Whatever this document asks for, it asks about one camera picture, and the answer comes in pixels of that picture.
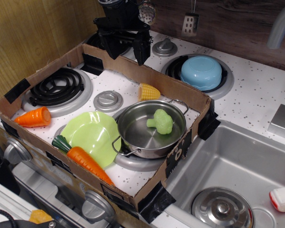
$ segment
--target metal lid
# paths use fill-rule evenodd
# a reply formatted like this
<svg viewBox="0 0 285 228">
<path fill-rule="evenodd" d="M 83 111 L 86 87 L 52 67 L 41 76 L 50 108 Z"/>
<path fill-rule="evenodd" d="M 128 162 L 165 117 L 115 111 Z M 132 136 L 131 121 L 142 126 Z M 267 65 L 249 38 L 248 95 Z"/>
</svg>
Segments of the metal lid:
<svg viewBox="0 0 285 228">
<path fill-rule="evenodd" d="M 169 57 L 177 52 L 177 46 L 169 38 L 153 45 L 152 52 L 159 57 Z"/>
<path fill-rule="evenodd" d="M 238 193 L 221 187 L 203 190 L 193 201 L 192 214 L 216 228 L 252 228 L 254 216 Z"/>
<path fill-rule="evenodd" d="M 123 105 L 122 96 L 116 91 L 104 91 L 94 99 L 94 107 L 104 113 L 113 112 Z"/>
</svg>

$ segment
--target stainless steel pot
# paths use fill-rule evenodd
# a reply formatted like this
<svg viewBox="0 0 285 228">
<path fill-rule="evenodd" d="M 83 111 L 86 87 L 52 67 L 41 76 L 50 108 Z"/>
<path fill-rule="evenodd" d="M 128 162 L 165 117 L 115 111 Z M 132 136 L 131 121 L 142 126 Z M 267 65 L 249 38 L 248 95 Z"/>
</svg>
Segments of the stainless steel pot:
<svg viewBox="0 0 285 228">
<path fill-rule="evenodd" d="M 176 101 L 184 104 L 187 110 L 182 113 L 171 104 Z M 159 134 L 156 128 L 147 127 L 147 119 L 152 119 L 157 109 L 163 109 L 172 117 L 173 127 L 170 134 Z M 119 116 L 117 126 L 120 136 L 114 140 L 114 150 L 124 156 L 135 154 L 142 158 L 155 159 L 166 156 L 186 130 L 185 113 L 188 106 L 179 100 L 170 102 L 159 100 L 141 101 L 129 106 Z M 117 151 L 114 143 L 122 138 L 121 151 Z"/>
</svg>

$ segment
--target wood backsplash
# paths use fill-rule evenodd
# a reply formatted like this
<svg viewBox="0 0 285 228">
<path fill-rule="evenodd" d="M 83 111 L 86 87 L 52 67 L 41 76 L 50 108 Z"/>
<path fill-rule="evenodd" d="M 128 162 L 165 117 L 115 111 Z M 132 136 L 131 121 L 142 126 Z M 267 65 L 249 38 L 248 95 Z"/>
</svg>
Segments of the wood backsplash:
<svg viewBox="0 0 285 228">
<path fill-rule="evenodd" d="M 279 49 L 266 46 L 285 0 L 196 0 L 199 24 L 192 38 L 181 36 L 185 13 L 191 12 L 190 0 L 152 2 L 157 8 L 152 30 L 285 70 L 285 37 Z"/>
<path fill-rule="evenodd" d="M 190 0 L 152 2 L 157 8 L 153 31 L 285 70 L 285 37 L 280 49 L 266 46 L 285 0 L 196 0 L 194 38 L 181 37 Z M 0 98 L 96 32 L 93 19 L 102 16 L 98 0 L 0 1 Z"/>
</svg>

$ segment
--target green broccoli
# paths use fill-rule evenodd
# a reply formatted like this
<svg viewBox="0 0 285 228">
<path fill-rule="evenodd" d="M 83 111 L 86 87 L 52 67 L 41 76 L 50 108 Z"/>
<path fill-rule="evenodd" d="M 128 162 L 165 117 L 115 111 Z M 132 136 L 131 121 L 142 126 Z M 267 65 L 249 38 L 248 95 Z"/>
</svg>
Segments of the green broccoli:
<svg viewBox="0 0 285 228">
<path fill-rule="evenodd" d="M 156 127 L 159 134 L 170 134 L 173 120 L 163 109 L 157 109 L 154 113 L 154 119 L 147 120 L 147 127 Z"/>
</svg>

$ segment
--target white sponge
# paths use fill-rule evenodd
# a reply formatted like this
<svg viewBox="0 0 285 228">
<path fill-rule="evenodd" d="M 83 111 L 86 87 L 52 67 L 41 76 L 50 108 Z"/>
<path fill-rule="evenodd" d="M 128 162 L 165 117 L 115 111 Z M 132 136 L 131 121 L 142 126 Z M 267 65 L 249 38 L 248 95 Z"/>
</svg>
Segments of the white sponge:
<svg viewBox="0 0 285 228">
<path fill-rule="evenodd" d="M 269 197 L 275 209 L 285 212 L 285 187 L 272 190 Z"/>
</svg>

